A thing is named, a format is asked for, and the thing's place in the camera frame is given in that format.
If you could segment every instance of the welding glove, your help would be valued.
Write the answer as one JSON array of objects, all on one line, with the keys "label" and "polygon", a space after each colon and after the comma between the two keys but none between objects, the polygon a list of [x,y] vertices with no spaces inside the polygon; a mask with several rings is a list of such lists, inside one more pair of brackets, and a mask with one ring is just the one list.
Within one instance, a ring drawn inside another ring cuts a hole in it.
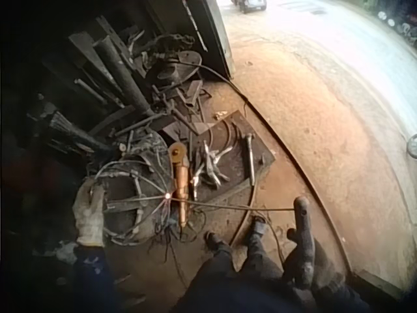
[{"label": "welding glove", "polygon": [[104,246],[103,199],[104,188],[95,185],[93,178],[87,178],[78,190],[72,211],[78,229],[77,242],[83,246]]},{"label": "welding glove", "polygon": [[[296,230],[290,228],[287,231],[287,238],[296,243],[297,236]],[[342,285],[344,285],[345,277],[336,272],[332,260],[330,260],[326,252],[324,251],[321,244],[314,239],[315,242],[315,260],[314,260],[314,276],[311,284],[311,292],[314,297],[320,296],[331,296],[337,292]],[[296,247],[287,257],[283,264],[284,274],[283,280],[286,282],[292,281],[296,275],[298,275],[300,266],[299,251]]]}]

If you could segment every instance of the dark trousers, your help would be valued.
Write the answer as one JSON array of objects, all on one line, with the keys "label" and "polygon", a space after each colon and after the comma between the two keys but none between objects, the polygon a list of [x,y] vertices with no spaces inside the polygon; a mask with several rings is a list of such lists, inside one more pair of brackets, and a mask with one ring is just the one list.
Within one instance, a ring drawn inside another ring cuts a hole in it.
[{"label": "dark trousers", "polygon": [[214,276],[236,276],[245,275],[254,278],[279,279],[282,276],[281,269],[267,256],[261,239],[252,237],[248,245],[248,256],[240,270],[236,273],[233,266],[231,248],[228,245],[221,245],[215,251],[213,257],[207,260],[197,272],[191,286],[195,286]]}]

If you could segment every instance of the leg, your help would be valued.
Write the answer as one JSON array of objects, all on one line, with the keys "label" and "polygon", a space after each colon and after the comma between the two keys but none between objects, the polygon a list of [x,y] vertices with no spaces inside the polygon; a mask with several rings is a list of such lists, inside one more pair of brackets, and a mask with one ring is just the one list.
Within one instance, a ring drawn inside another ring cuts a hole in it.
[{"label": "leg", "polygon": [[240,272],[243,275],[256,276],[264,279],[279,279],[282,276],[282,271],[268,257],[261,242],[261,238],[265,232],[265,221],[262,218],[255,217],[248,239],[248,257]]},{"label": "leg", "polygon": [[198,270],[190,287],[207,281],[210,278],[233,275],[235,268],[231,255],[231,247],[224,243],[217,235],[208,233],[205,236],[206,244],[214,252],[211,259],[207,260]]}]

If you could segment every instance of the dirt ground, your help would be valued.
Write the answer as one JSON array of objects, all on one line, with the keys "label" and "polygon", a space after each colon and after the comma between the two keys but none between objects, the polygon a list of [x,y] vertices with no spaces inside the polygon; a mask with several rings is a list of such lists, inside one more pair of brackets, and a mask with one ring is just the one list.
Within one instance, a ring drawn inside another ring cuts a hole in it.
[{"label": "dirt ground", "polygon": [[[415,272],[416,247],[404,185],[400,184],[390,159],[370,131],[369,123],[351,105],[353,98],[364,99],[371,91],[342,64],[308,40],[292,37],[293,42],[299,40],[302,47],[294,51],[265,34],[257,35],[261,30],[256,29],[256,21],[262,19],[264,12],[250,16],[251,22],[246,26],[239,22],[247,21],[248,17],[241,14],[239,19],[239,14],[233,13],[233,18],[223,17],[235,62],[233,81],[294,153],[317,187],[343,236],[354,270],[366,269],[406,289]],[[321,64],[321,69],[328,69],[327,76],[313,67],[311,60],[303,58],[303,53],[307,52],[317,56],[315,61]],[[243,101],[229,86],[209,83],[206,87],[213,95],[205,103],[207,116],[216,111],[232,113],[240,110],[245,113],[276,158],[259,182],[255,206],[290,207],[296,196],[306,195],[311,200],[314,235],[338,269],[344,271],[340,251],[327,221],[284,150],[250,108],[244,109]],[[375,114],[375,121],[386,118],[385,127],[392,129],[390,138],[398,145],[402,144],[403,138],[395,132],[392,120],[381,115],[371,98],[364,103],[367,108],[375,108],[369,114]],[[248,190],[244,190],[227,203],[245,204],[248,198]],[[275,212],[268,215],[286,256],[294,247],[285,238],[286,230],[294,227],[293,214]],[[242,213],[236,211],[209,212],[202,233],[212,230],[229,240],[241,218]],[[264,244],[279,263],[270,230]],[[173,246],[180,269],[189,283],[210,253],[205,250],[202,236],[193,243],[174,242]],[[233,254],[236,269],[242,265],[245,253],[242,245],[236,247]],[[165,312],[184,293],[171,251],[167,253],[166,263],[162,264],[164,254],[163,245],[108,249],[116,278],[127,273],[132,275],[119,288],[146,294],[142,310]]]}]

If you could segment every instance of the foot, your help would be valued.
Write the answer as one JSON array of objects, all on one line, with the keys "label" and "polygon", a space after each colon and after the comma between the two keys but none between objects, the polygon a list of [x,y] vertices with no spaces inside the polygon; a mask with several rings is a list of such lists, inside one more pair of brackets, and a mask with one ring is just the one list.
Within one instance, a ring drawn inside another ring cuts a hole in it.
[{"label": "foot", "polygon": [[249,243],[251,239],[260,239],[265,233],[266,220],[263,217],[255,216],[252,220],[246,242]]},{"label": "foot", "polygon": [[217,251],[221,247],[229,247],[229,245],[219,235],[211,231],[206,232],[204,240],[208,249],[211,251]]}]

